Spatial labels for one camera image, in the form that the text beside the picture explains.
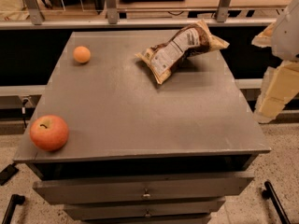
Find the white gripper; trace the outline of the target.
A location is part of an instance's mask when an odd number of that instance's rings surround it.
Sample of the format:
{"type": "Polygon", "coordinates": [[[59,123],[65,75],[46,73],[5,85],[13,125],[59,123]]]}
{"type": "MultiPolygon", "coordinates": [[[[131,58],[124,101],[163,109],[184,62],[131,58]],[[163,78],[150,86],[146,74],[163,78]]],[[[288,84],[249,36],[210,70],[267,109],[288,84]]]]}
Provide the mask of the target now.
{"type": "Polygon", "coordinates": [[[254,36],[251,44],[259,48],[272,46],[274,56],[288,60],[277,68],[268,67],[263,75],[254,118],[269,123],[299,93],[299,0],[291,0],[276,22],[254,36]]]}

